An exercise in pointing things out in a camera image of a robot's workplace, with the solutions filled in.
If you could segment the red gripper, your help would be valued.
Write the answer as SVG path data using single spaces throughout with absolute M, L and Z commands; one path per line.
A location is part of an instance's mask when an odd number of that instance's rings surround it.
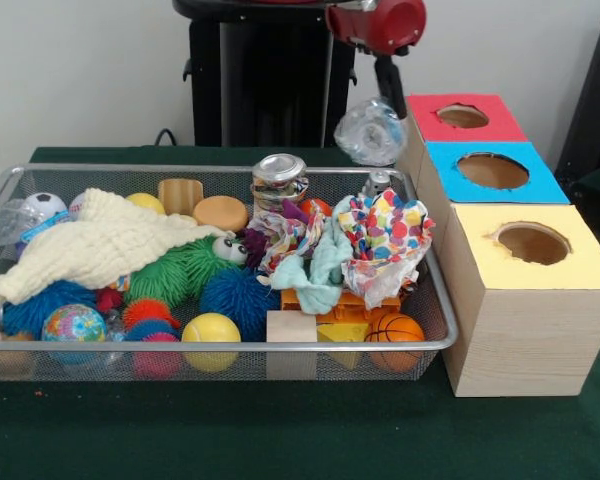
M 328 3 L 326 22 L 333 36 L 377 54 L 374 70 L 380 96 L 397 117 L 407 117 L 398 67 L 387 55 L 406 55 L 423 35 L 426 7 L 420 0 L 344 1 Z

